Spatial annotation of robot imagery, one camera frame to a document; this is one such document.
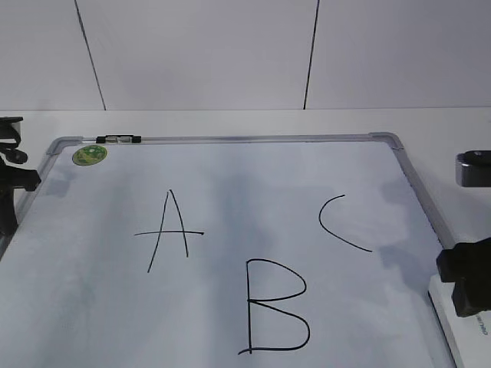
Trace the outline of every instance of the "whiteboard frame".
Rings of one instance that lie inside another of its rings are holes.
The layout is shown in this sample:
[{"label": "whiteboard frame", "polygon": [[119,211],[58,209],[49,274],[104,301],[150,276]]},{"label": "whiteboard frame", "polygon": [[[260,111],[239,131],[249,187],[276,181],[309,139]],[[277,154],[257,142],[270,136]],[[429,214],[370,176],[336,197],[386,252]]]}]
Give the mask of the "whiteboard frame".
[{"label": "whiteboard frame", "polygon": [[[141,143],[98,143],[101,145],[141,145],[141,144],[217,144],[217,143],[288,143],[288,142],[384,142],[394,153],[399,165],[407,177],[425,215],[437,234],[438,240],[443,248],[453,248],[455,241],[448,229],[443,217],[434,205],[430,194],[424,187],[423,182],[417,175],[416,170],[407,157],[406,151],[399,137],[393,133],[377,132],[369,134],[339,134],[339,135],[290,135],[290,136],[176,136],[176,137],[142,137]],[[96,138],[84,138],[82,136],[64,136],[57,138],[49,146],[41,165],[38,168],[41,180],[48,177],[54,162],[63,149],[69,146],[85,146],[96,144]],[[27,214],[32,202],[38,194],[41,185],[34,192],[24,192],[16,205],[18,223]],[[0,260],[2,259],[8,244],[15,235],[2,237],[0,239]]]}]

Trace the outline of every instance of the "black clamp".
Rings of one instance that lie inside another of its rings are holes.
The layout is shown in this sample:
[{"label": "black clamp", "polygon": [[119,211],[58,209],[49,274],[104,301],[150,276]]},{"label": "black clamp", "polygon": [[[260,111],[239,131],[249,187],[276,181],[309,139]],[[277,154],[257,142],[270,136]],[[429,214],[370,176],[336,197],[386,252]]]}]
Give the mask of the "black clamp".
[{"label": "black clamp", "polygon": [[[0,117],[0,140],[14,140],[13,143],[0,142],[0,153],[10,163],[22,164],[28,160],[28,155],[17,149],[21,136],[14,128],[22,117]],[[24,170],[8,166],[0,157],[0,233],[12,235],[17,230],[18,223],[14,210],[14,189],[24,188],[28,192],[36,190],[41,178],[36,170]]]},{"label": "black clamp", "polygon": [[459,317],[491,310],[491,238],[457,243],[437,258],[442,282],[455,282],[452,301]]},{"label": "black clamp", "polygon": [[457,155],[456,180],[460,186],[491,187],[491,151],[467,151]]}]

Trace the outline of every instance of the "black marker writing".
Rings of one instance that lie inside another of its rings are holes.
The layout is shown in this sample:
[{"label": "black marker writing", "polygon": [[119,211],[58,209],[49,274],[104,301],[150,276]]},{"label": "black marker writing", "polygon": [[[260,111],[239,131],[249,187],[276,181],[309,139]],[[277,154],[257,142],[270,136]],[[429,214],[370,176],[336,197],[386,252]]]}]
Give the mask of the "black marker writing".
[{"label": "black marker writing", "polygon": [[348,241],[348,240],[346,240],[346,239],[343,239],[341,236],[336,235],[334,232],[332,232],[331,230],[329,230],[328,228],[326,228],[326,227],[324,226],[324,224],[322,223],[321,215],[322,215],[322,211],[324,211],[324,209],[325,209],[325,206],[326,206],[326,205],[328,205],[328,203],[330,203],[330,202],[334,201],[335,199],[342,198],[342,197],[344,197],[344,194],[341,194],[341,195],[338,195],[337,197],[334,197],[334,198],[329,199],[329,200],[328,200],[328,201],[327,201],[327,202],[326,202],[326,203],[325,203],[325,204],[322,206],[321,211],[319,212],[319,223],[321,224],[322,228],[323,228],[323,229],[324,229],[326,232],[328,232],[329,234],[331,234],[331,235],[332,235],[332,236],[334,236],[335,238],[338,238],[339,240],[341,240],[341,241],[345,242],[346,244],[349,244],[349,245],[351,245],[352,247],[358,248],[358,249],[360,249],[360,250],[362,250],[362,251],[369,251],[369,252],[372,252],[370,249],[365,249],[365,248],[362,248],[361,246],[356,245],[356,244],[353,244],[352,242],[350,242],[350,241]]},{"label": "black marker writing", "polygon": [[[163,228],[163,221],[164,221],[165,215],[166,215],[167,200],[169,199],[169,193],[172,196],[172,199],[174,201],[174,205],[176,206],[177,214],[179,216],[179,220],[180,220],[180,223],[181,223],[181,230],[162,230],[162,228]],[[204,235],[205,234],[204,232],[187,232],[186,230],[184,230],[183,217],[181,215],[181,211],[179,209],[179,205],[177,204],[176,196],[174,195],[174,192],[173,192],[172,189],[169,189],[167,191],[166,200],[163,203],[163,211],[162,211],[162,218],[160,220],[160,229],[159,229],[159,231],[158,232],[139,232],[139,233],[135,234],[135,236],[137,236],[137,235],[158,234],[158,236],[157,236],[157,243],[155,244],[155,249],[153,250],[152,259],[150,260],[150,264],[148,265],[147,273],[150,273],[150,270],[152,269],[153,260],[155,259],[155,254],[157,253],[157,249],[159,248],[159,243],[160,243],[160,237],[161,237],[161,235],[163,233],[169,233],[169,232],[179,232],[179,233],[182,233],[183,234],[184,248],[186,249],[186,257],[187,258],[189,257],[189,249],[188,249],[188,246],[187,246],[186,234],[198,234],[198,235]]]},{"label": "black marker writing", "polygon": [[[302,291],[299,291],[296,294],[288,295],[286,297],[273,297],[273,298],[269,298],[269,299],[255,299],[255,298],[251,298],[250,283],[249,283],[249,263],[251,263],[251,262],[267,262],[267,263],[272,263],[274,265],[277,265],[279,267],[284,268],[285,270],[290,271],[291,273],[293,273],[294,275],[296,275],[298,278],[300,278],[300,280],[302,280],[302,282],[304,284],[303,290]],[[249,334],[249,348],[239,351],[239,355],[242,354],[242,353],[245,353],[245,352],[249,352],[250,354],[252,354],[253,351],[257,351],[257,350],[264,350],[264,351],[292,351],[292,350],[301,349],[302,347],[304,347],[305,345],[307,345],[307,342],[310,340],[310,327],[309,327],[309,325],[308,325],[308,323],[307,323],[307,321],[305,319],[303,319],[302,317],[300,317],[300,316],[298,316],[296,314],[289,313],[289,312],[287,312],[285,310],[281,310],[281,309],[278,309],[278,308],[275,308],[275,307],[272,307],[270,305],[265,304],[266,302],[285,301],[287,299],[292,299],[294,297],[298,297],[298,296],[304,294],[307,291],[307,283],[305,282],[304,278],[302,276],[300,276],[300,274],[298,274],[297,272],[293,271],[291,268],[288,268],[288,267],[286,267],[283,264],[280,264],[278,262],[270,261],[270,260],[264,259],[264,258],[252,258],[252,259],[249,259],[245,263],[245,269],[246,269],[246,273],[247,273],[247,321],[248,321],[248,328],[249,328],[249,330],[248,330],[248,334]],[[305,341],[303,343],[301,343],[300,345],[297,345],[296,347],[253,347],[252,346],[251,304],[258,305],[258,306],[264,307],[264,308],[268,308],[268,309],[274,310],[275,312],[279,312],[281,314],[286,314],[287,316],[296,318],[297,320],[300,320],[301,322],[303,322],[303,324],[307,327],[307,337],[305,338]]]}]

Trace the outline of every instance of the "white wall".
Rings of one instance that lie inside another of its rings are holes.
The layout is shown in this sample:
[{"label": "white wall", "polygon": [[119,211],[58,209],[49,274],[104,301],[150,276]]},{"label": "white wall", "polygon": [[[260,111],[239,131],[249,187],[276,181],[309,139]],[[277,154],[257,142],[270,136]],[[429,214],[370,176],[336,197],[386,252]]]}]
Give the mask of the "white wall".
[{"label": "white wall", "polygon": [[0,110],[102,108],[70,0],[0,3]]},{"label": "white wall", "polygon": [[79,0],[108,109],[302,108],[316,0]]},{"label": "white wall", "polygon": [[[317,0],[78,0],[108,110],[302,108]],[[491,106],[490,0],[321,0],[307,108]],[[74,0],[3,0],[0,110],[99,110]]]},{"label": "white wall", "polygon": [[308,108],[491,106],[490,0],[321,0]]}]

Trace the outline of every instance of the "round magnet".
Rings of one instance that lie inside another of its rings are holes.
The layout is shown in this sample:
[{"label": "round magnet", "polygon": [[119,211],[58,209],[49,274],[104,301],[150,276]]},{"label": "round magnet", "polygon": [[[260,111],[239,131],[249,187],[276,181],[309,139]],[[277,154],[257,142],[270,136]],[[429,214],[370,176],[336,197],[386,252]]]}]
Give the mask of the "round magnet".
[{"label": "round magnet", "polygon": [[74,153],[72,160],[75,165],[90,166],[99,163],[107,156],[107,150],[102,146],[85,146]]}]

